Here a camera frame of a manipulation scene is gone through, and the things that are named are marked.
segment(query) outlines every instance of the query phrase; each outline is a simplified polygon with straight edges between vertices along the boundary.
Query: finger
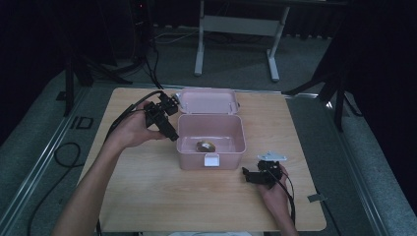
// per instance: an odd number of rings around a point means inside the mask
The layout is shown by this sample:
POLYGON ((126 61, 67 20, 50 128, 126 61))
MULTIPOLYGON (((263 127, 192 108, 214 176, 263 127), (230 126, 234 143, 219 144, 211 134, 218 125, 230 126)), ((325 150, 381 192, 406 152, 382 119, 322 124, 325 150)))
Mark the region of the finger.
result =
POLYGON ((137 106, 136 106, 136 109, 144 109, 144 107, 146 106, 146 105, 148 105, 148 104, 150 104, 150 101, 148 101, 148 100, 144 100, 143 102, 141 102, 141 103, 139 103, 137 106))

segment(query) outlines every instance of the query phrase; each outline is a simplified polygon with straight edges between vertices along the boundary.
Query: container lid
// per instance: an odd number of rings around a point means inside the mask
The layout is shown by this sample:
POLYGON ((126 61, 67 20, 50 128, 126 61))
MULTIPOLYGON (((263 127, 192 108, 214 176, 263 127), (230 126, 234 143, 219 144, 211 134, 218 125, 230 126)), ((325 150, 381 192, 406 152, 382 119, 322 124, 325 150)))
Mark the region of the container lid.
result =
POLYGON ((183 88, 178 94, 180 110, 187 114, 236 114, 239 104, 229 88, 183 88))

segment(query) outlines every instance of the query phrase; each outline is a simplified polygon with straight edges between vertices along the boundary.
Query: small object in container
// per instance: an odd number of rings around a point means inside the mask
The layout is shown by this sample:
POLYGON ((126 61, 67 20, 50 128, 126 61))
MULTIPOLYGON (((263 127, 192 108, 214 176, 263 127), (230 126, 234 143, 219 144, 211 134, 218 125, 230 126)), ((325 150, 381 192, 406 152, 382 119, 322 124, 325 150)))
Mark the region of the small object in container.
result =
POLYGON ((215 152, 215 145, 209 141, 197 142, 197 151, 199 152, 215 152))

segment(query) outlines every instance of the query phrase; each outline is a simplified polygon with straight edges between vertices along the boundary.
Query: pink plastic container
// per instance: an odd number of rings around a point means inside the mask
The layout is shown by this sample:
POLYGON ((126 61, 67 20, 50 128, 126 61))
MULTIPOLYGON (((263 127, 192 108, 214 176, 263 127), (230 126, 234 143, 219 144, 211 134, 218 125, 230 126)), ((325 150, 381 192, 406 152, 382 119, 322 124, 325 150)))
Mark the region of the pink plastic container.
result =
POLYGON ((235 115, 239 104, 233 90, 226 88, 184 88, 179 94, 177 150, 180 167, 236 169, 246 150, 242 119, 235 115), (215 151, 198 150, 199 142, 215 151))

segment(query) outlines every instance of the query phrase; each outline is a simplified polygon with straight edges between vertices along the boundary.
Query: gray carpet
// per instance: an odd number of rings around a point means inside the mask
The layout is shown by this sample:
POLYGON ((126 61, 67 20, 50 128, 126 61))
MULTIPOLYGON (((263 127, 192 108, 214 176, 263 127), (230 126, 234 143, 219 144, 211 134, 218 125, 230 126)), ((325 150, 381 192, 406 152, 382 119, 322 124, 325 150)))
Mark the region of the gray carpet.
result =
MULTIPOLYGON (((178 30, 190 32, 189 29, 178 30)), ((319 38, 308 40, 284 38, 279 44, 275 57, 281 80, 274 83, 269 79, 265 53, 271 44, 270 38, 261 38, 255 43, 219 44, 221 38, 216 35, 208 35, 203 74, 198 78, 194 76, 197 39, 191 36, 172 43, 161 43, 171 39, 157 39, 159 60, 156 71, 163 86, 278 91, 293 89, 309 81, 329 44, 329 40, 319 38)), ((239 39, 245 40, 247 38, 239 36, 239 39)), ((149 53, 149 61, 154 65, 155 53, 149 53)), ((142 68, 132 75, 128 73, 122 76, 133 81, 132 87, 134 88, 149 87, 151 85, 146 73, 147 70, 147 68, 142 68)), ((58 91, 64 88, 63 85, 63 75, 52 80, 20 126, 0 148, 0 186, 2 190, 0 210, 2 214, 10 205, 11 200, 20 189, 21 183, 28 176, 31 168, 42 155, 44 147, 53 137, 55 130, 60 124, 62 125, 62 122, 66 123, 67 127, 64 129, 65 134, 62 136, 62 140, 58 143, 61 145, 68 142, 79 144, 81 147, 79 162, 85 160, 110 94, 114 88, 120 87, 109 80, 100 78, 96 78, 92 88, 77 87, 79 97, 82 98, 79 106, 70 117, 63 119, 64 103, 55 100, 58 91), (89 129, 71 128, 76 117, 92 120, 92 126, 89 129)), ((309 89, 308 92, 318 92, 320 88, 321 86, 317 86, 309 89)), ((346 165, 346 151, 339 141, 339 134, 334 131, 334 127, 329 121, 328 111, 316 99, 306 97, 288 99, 288 105, 313 180, 322 194, 328 198, 328 208, 342 235, 373 235, 373 227, 368 220, 367 212, 364 211, 355 184, 352 182, 351 172, 346 165)), ((345 112, 346 117, 349 118, 349 124, 353 125, 346 125, 346 123, 344 125, 351 127, 349 134, 355 134, 357 120, 361 119, 351 117, 349 113, 345 112)), ((363 151, 368 150, 365 148, 356 149, 356 151, 364 154, 363 151)), ((74 160, 76 152, 74 146, 68 145, 59 150, 59 156, 66 163, 70 163, 74 160)), ((81 168, 73 169, 40 206, 33 218, 31 235, 50 233, 57 215, 76 186, 81 168)), ((57 165, 53 159, 50 160, 28 203, 21 212, 18 212, 16 221, 9 229, 9 235, 27 234, 27 227, 35 207, 65 171, 66 169, 57 165)), ((336 225, 325 208, 324 212, 328 227, 321 232, 302 232, 301 235, 336 235, 336 225)), ((396 232, 392 230, 389 234, 395 235, 396 232)))

